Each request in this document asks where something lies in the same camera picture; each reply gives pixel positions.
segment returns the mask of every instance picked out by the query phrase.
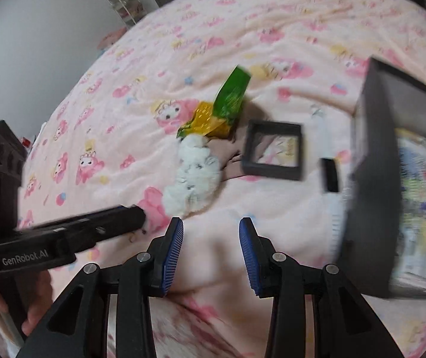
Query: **pink cartoon character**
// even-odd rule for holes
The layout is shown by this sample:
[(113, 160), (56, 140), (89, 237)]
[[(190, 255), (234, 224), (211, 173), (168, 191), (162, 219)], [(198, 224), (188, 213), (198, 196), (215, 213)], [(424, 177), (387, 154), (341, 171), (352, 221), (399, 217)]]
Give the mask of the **pink cartoon character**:
[(82, 114), (79, 116), (79, 119), (77, 120), (76, 125), (74, 126), (74, 129), (76, 129), (82, 122), (84, 122), (87, 118), (90, 117), (90, 115), (94, 112), (94, 109), (90, 106), (87, 106)]
[(121, 169), (128, 168), (133, 163), (135, 163), (135, 158), (132, 155), (128, 155), (126, 159), (121, 163)]
[(369, 60), (351, 56), (344, 62), (346, 74), (354, 78), (364, 78), (369, 69)]
[(303, 25), (306, 28), (309, 28), (311, 31), (317, 31), (317, 32), (327, 30), (328, 28), (327, 24), (324, 24), (318, 20), (304, 20)]
[(314, 70), (294, 59), (276, 58), (270, 66), (282, 79), (309, 78)]
[(148, 187), (143, 193), (143, 199), (137, 206), (145, 211), (147, 216), (146, 231), (156, 233), (165, 229), (170, 222), (170, 218), (165, 214), (165, 209), (161, 203), (162, 193), (155, 187)]
[(280, 102), (289, 102), (289, 98), (293, 95), (287, 87), (280, 87), (277, 90), (277, 99)]
[(79, 81), (79, 84), (80, 85), (83, 85), (84, 83), (86, 83), (89, 79), (90, 79), (90, 77), (92, 76), (92, 73), (91, 72), (87, 72), (82, 78), (81, 78), (81, 80)]
[(57, 141), (60, 136), (62, 136), (67, 131), (67, 121), (62, 120), (59, 124), (59, 127), (55, 131), (54, 140)]
[(191, 119), (199, 101), (193, 99), (164, 101), (155, 110), (155, 119), (167, 135)]
[(87, 88), (86, 93), (87, 94), (95, 93), (98, 90), (98, 88), (100, 87), (101, 84), (102, 84), (102, 78), (97, 79), (92, 86), (89, 86)]
[(132, 87), (131, 85), (123, 85), (121, 87), (117, 87), (112, 93), (112, 97), (122, 98), (124, 95), (126, 95), (130, 91), (131, 87)]
[(420, 358), (426, 349), (426, 323), (422, 322), (416, 325), (410, 335), (406, 353), (403, 355), (406, 358)]
[(125, 50), (125, 51), (122, 50), (122, 51), (118, 52), (116, 54), (116, 61), (120, 62), (121, 60), (123, 60), (126, 57), (128, 57), (129, 55), (131, 55), (133, 53), (133, 51), (134, 51), (133, 49), (130, 49), (130, 50)]
[(30, 196), (30, 194), (32, 194), (34, 192), (34, 190), (36, 189), (36, 185), (37, 185), (37, 179), (36, 179), (35, 175), (32, 175), (29, 178), (29, 183), (27, 184), (27, 187), (26, 187), (24, 199), (26, 199), (28, 196)]
[(69, 102), (66, 102), (65, 104), (63, 104), (61, 106), (61, 108), (59, 109), (59, 112), (57, 113), (57, 120), (59, 120), (59, 118), (62, 117), (62, 115), (64, 114), (64, 112), (66, 111), (66, 108), (68, 106)]
[(22, 221), (20, 228), (26, 229), (30, 228), (34, 224), (33, 211), (28, 210), (26, 213), (26, 218)]
[(262, 30), (259, 33), (259, 41), (262, 43), (272, 44), (284, 37), (284, 32), (277, 30), (276, 28), (270, 28), (269, 30)]
[(213, 19), (204, 22), (203, 25), (206, 26), (206, 27), (214, 27), (214, 26), (216, 26), (220, 23), (223, 23), (223, 21), (224, 21), (224, 18), (215, 16)]
[(54, 173), (52, 175), (52, 178), (54, 179), (54, 182), (59, 184), (64, 177), (64, 173), (67, 169), (67, 152), (64, 152), (62, 157), (57, 160), (57, 165), (55, 166)]
[(77, 175), (75, 176), (75, 184), (78, 185), (80, 182), (87, 182), (88, 179), (93, 177), (102, 168), (104, 168), (104, 162), (96, 158), (95, 151), (84, 153), (80, 156), (79, 167), (77, 168)]
[(235, 4), (236, 0), (218, 0), (217, 5), (231, 5), (231, 4)]
[(384, 49), (380, 49), (379, 51), (381, 52), (381, 54), (382, 54), (384, 57), (386, 57), (386, 58), (387, 58), (387, 60), (388, 60), (390, 63), (394, 64), (394, 65), (395, 65), (395, 66), (397, 66), (397, 67), (401, 67), (401, 68), (403, 68), (403, 63), (402, 63), (402, 61), (399, 59), (399, 57), (398, 57), (397, 53), (396, 53), (394, 50), (392, 50), (392, 49), (386, 49), (386, 50), (384, 50)]

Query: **human hand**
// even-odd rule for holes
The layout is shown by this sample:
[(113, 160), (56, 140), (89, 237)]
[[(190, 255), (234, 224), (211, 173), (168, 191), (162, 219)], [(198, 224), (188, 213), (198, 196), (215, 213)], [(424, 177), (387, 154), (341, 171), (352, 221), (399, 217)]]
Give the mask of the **human hand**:
[[(25, 335), (30, 335), (37, 323), (41, 320), (52, 304), (51, 275), (48, 271), (41, 271), (37, 274), (35, 289), (32, 301), (27, 310), (27, 319), (22, 324)], [(9, 308), (0, 294), (0, 313), (7, 314)]]

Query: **metal screw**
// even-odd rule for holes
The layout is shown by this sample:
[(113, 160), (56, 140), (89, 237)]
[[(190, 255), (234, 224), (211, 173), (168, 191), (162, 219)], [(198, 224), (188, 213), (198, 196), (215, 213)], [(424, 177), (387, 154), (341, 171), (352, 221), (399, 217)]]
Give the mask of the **metal screw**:
[(276, 252), (273, 255), (273, 260), (278, 261), (279, 263), (282, 263), (283, 261), (286, 261), (286, 255), (284, 253)]
[(87, 264), (84, 266), (84, 272), (87, 274), (91, 274), (97, 270), (97, 265), (95, 264)]
[(137, 255), (137, 260), (141, 263), (144, 263), (145, 261), (148, 261), (152, 256), (150, 256), (150, 253), (147, 253), (146, 251), (143, 251), (142, 253), (139, 253)]
[(334, 264), (329, 264), (328, 266), (326, 266), (326, 271), (330, 274), (338, 274), (339, 268)]

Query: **black handle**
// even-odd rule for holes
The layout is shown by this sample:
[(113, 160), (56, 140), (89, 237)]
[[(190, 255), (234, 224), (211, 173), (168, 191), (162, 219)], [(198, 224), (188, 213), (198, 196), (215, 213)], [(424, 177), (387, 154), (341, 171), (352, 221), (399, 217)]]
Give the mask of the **black handle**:
[(123, 265), (117, 296), (117, 357), (156, 358), (149, 297), (142, 279), (153, 259), (132, 257)]
[(27, 319), (27, 313), (14, 277), (0, 279), (0, 294), (9, 308), (9, 315), (13, 319), (16, 330), (21, 338), (26, 340), (27, 336), (23, 333), (21, 326)]
[(281, 289), (274, 296), (265, 358), (302, 358), (305, 355), (305, 303), (301, 266), (286, 256), (281, 262)]

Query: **bed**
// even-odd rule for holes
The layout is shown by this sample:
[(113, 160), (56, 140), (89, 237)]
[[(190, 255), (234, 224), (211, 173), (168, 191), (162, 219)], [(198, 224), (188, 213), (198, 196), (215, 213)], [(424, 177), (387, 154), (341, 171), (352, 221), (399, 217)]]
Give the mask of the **bed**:
[[(84, 74), (26, 161), (21, 228), (118, 204), (147, 215), (142, 231), (52, 270), (55, 296), (86, 263), (123, 263), (165, 232), (161, 197), (178, 167), (176, 130), (240, 65), (252, 74), (248, 101), (275, 121), (304, 125), (304, 179), (223, 182), (214, 203), (184, 220), (171, 294), (150, 306), (159, 357), (262, 357), (272, 301), (249, 287), (238, 223), (251, 217), (302, 264), (332, 261), (311, 107), (326, 114), (344, 181), (351, 115), (372, 55), (426, 82), (426, 11), (406, 0), (175, 0), (145, 17)], [(366, 299), (405, 357), (426, 350), (426, 300)], [(313, 338), (308, 324), (309, 356)]]

